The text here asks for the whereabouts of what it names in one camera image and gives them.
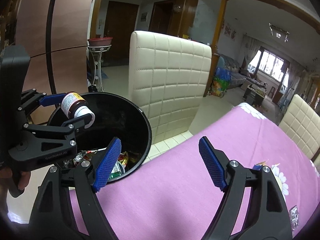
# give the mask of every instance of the dining table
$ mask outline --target dining table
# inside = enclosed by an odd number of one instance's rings
[[[199,154],[203,136],[229,160],[244,167],[261,163],[270,167],[295,236],[319,204],[319,172],[278,126],[241,103],[206,129],[97,193],[119,240],[202,238],[223,197]],[[242,228],[249,196],[250,188],[246,188],[233,234]],[[70,198],[78,229],[87,234],[74,190]]]

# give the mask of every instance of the trash can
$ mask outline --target trash can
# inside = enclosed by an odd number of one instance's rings
[[[108,182],[128,176],[142,164],[150,150],[151,127],[147,117],[134,103],[115,94],[92,92],[81,96],[89,103],[95,121],[91,127],[76,132],[78,152],[105,148],[113,137],[118,137],[121,140],[121,152],[128,152],[129,161],[126,172]],[[67,120],[58,107],[52,113],[48,125],[61,126]]]

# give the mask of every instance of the white flower print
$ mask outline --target white flower print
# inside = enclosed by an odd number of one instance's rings
[[[238,106],[240,106],[244,111],[246,111],[248,114],[251,114],[255,118],[267,119],[263,114],[261,114],[257,109],[250,106],[248,103],[241,103]]]
[[[285,201],[285,196],[289,195],[289,186],[288,184],[285,183],[285,181],[287,180],[287,178],[283,175],[283,172],[280,172],[279,168],[278,168],[279,164],[276,165],[272,165],[271,166],[271,171],[273,173],[273,175],[276,178],[276,181],[278,182],[279,188],[282,192],[284,201]]]
[[[315,168],[315,172],[316,172],[316,174],[317,174],[317,177],[319,178],[319,177],[320,177],[320,174],[319,174],[319,172],[318,172],[318,170],[317,170],[316,166],[313,164],[312,160],[310,160],[310,162],[311,162],[312,167],[314,167],[314,168]]]

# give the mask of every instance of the cream leather chair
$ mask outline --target cream leather chair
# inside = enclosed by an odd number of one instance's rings
[[[129,99],[149,119],[152,143],[188,130],[202,100],[210,64],[207,45],[158,33],[132,33]]]
[[[293,96],[279,127],[312,159],[320,146],[320,117],[298,95]],[[314,163],[320,169],[320,156]]]

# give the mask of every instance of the blue gripper pad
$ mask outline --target blue gripper pad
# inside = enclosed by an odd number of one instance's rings
[[[227,186],[224,169],[204,138],[199,140],[199,152],[213,184],[222,191]]]
[[[110,177],[111,171],[115,166],[120,153],[121,141],[117,138],[96,169],[96,177],[94,184],[92,185],[94,192],[100,191],[100,189],[107,184],[108,178]]]

